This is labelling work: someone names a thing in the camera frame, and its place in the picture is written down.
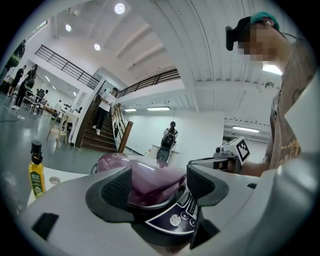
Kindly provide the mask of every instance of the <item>white shirt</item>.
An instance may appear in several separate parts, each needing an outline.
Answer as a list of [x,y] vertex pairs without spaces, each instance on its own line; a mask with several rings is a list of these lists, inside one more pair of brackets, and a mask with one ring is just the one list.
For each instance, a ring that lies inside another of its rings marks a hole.
[[110,92],[106,91],[101,95],[101,98],[104,98],[109,103],[105,103],[103,100],[101,100],[99,108],[102,108],[103,110],[109,112],[109,110],[110,110],[110,105],[109,104],[114,105],[115,101],[116,101],[116,97],[113,96]]
[[[170,131],[170,127],[164,130],[163,138],[166,137],[166,135],[169,133],[169,131]],[[177,137],[178,137],[178,131],[176,129],[174,129],[174,133],[173,134],[174,134],[174,142],[176,142],[177,141]]]
[[61,102],[58,102],[58,103],[55,105],[54,108],[55,108],[56,110],[60,110],[61,107],[62,107]]

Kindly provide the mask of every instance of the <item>purple cover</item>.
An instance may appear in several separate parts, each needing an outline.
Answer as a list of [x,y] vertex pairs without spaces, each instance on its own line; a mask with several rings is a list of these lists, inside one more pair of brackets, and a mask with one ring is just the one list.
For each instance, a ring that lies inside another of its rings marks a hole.
[[147,207],[161,204],[185,183],[186,170],[140,155],[107,153],[97,163],[97,172],[132,167],[132,189],[128,203]]

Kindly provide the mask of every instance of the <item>button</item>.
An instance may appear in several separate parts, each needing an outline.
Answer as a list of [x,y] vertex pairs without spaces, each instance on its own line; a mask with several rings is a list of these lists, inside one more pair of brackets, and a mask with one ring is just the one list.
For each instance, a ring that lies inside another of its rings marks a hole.
[[186,214],[184,211],[181,212],[181,218],[184,219],[184,220],[189,219],[188,214]]
[[192,219],[190,219],[190,225],[192,226],[192,227],[195,227],[196,226],[196,221],[192,218]]
[[179,224],[181,223],[181,218],[177,215],[177,214],[174,214],[171,216],[170,218],[170,224],[172,226],[179,226]]

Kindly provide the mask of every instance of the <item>staircase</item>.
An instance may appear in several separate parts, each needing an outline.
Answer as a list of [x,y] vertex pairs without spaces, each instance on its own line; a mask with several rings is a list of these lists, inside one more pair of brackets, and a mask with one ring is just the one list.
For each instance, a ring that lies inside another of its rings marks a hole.
[[100,102],[101,98],[97,95],[91,117],[84,129],[81,147],[106,153],[115,153],[118,151],[114,139],[111,113],[109,112],[108,116],[104,118],[99,136],[96,134],[96,129],[92,128]]

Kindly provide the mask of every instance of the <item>balcony railing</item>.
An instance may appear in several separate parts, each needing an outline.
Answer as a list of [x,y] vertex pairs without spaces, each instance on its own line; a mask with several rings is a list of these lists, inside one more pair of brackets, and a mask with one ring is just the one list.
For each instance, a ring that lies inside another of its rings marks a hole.
[[149,87],[149,86],[154,86],[169,80],[175,80],[179,79],[180,75],[178,73],[178,70],[173,69],[167,72],[163,72],[161,74],[154,75],[152,77],[149,77],[145,80],[142,80],[140,82],[135,83],[134,85],[129,86],[128,88],[120,91],[117,95],[117,98],[120,98],[122,96],[125,96],[129,93],[136,92],[137,90]]
[[93,90],[99,84],[98,79],[94,78],[92,75],[88,74],[72,62],[68,61],[44,45],[41,45],[41,47],[36,51],[35,55],[38,55],[48,63],[54,65],[63,72],[66,72]]

